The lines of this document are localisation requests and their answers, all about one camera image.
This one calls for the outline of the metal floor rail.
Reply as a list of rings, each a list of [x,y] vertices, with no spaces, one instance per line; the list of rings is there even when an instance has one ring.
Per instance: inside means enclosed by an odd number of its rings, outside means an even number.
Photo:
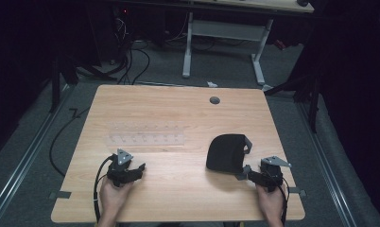
[[[74,85],[63,85],[60,102],[51,111],[53,92],[51,87],[47,86],[33,106],[23,115],[16,130],[2,147],[0,152],[0,219],[36,159],[61,106],[74,89]]]
[[[312,131],[309,121],[308,121],[308,112],[306,107],[303,104],[296,104],[296,108],[301,115],[302,122],[306,127],[310,140],[313,144],[313,150],[317,156],[319,167],[323,179],[327,185],[329,193],[331,195],[332,201],[337,209],[339,217],[342,221],[344,227],[357,227],[354,216],[351,212],[349,204],[345,198],[343,190],[341,189],[337,177],[330,166],[330,163],[326,157],[324,149],[320,143],[320,140],[315,132]]]

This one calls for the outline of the white frame desk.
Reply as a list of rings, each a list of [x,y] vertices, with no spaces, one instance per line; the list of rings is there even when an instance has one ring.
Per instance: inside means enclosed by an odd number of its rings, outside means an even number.
[[[223,6],[226,9],[260,9],[263,12],[284,12],[296,15],[311,14],[315,10],[309,0],[189,0],[189,5],[191,7]],[[195,36],[200,36],[258,43],[256,52],[250,57],[257,83],[266,84],[260,58],[274,21],[272,16],[269,16],[262,25],[219,22],[216,19],[195,19],[193,12],[189,12],[187,16],[187,39],[182,68],[184,78],[189,78],[191,75],[192,40]]]

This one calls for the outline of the black cloth pouch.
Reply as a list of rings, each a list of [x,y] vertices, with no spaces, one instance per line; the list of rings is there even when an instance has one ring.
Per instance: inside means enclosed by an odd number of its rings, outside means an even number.
[[[233,174],[238,181],[246,180],[249,165],[243,165],[252,142],[245,134],[221,134],[211,142],[206,159],[209,170]]]

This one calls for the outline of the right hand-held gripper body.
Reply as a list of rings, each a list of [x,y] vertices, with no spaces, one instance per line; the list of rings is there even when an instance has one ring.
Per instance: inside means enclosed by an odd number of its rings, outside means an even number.
[[[264,187],[266,187],[269,192],[273,192],[277,186],[283,184],[282,166],[291,168],[292,164],[277,156],[271,156],[261,160],[260,173],[264,176]]]

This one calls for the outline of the grey tape piece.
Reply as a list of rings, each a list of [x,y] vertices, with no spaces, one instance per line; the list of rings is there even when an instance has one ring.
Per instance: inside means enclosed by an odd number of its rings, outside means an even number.
[[[298,194],[300,197],[306,196],[305,190],[300,189],[299,187],[289,187],[288,192],[292,194]]]
[[[49,199],[50,200],[55,200],[55,199],[69,199],[71,196],[71,192],[66,192],[66,191],[54,191],[49,194]]]

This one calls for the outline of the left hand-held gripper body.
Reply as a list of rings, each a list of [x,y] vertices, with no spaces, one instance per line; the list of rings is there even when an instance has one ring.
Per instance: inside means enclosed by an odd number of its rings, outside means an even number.
[[[133,182],[129,170],[132,159],[133,156],[121,148],[112,156],[112,163],[109,165],[107,177],[114,186],[119,187],[121,184]]]

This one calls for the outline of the person's right hand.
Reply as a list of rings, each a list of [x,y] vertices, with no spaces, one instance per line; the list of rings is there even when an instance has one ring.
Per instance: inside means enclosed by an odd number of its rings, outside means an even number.
[[[265,220],[281,220],[284,210],[284,196],[279,188],[273,192],[260,185],[256,185],[258,204]]]

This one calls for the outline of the black metal stand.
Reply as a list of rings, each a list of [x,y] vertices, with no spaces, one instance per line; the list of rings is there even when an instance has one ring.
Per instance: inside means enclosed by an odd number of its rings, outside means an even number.
[[[319,110],[320,75],[309,74],[296,79],[290,79],[285,83],[268,89],[264,94],[266,96],[272,96],[276,93],[290,90],[294,91],[293,100],[295,102],[309,102],[307,122],[310,130],[316,133],[317,112]]]
[[[77,85],[78,67],[83,68],[84,70],[89,72],[91,76],[94,76],[98,79],[114,80],[114,78],[111,77],[111,73],[101,72],[98,69],[94,68],[92,65],[86,64],[73,57],[58,55],[52,62],[52,99],[50,109],[51,113],[54,113],[57,110],[57,107],[60,105],[60,76],[64,77],[67,84]]]

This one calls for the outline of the person's left hand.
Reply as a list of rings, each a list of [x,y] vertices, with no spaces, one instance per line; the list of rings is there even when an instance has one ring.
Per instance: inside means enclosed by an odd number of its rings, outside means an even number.
[[[114,186],[112,181],[105,178],[100,189],[100,199],[102,204],[102,213],[100,218],[113,218],[117,216],[124,206],[133,183],[125,183],[121,186]]]

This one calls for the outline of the clear acrylic rack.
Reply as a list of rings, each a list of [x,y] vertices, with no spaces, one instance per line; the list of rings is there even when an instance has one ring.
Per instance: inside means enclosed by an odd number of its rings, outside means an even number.
[[[104,142],[108,146],[182,146],[185,141],[182,122],[125,121],[109,122]]]

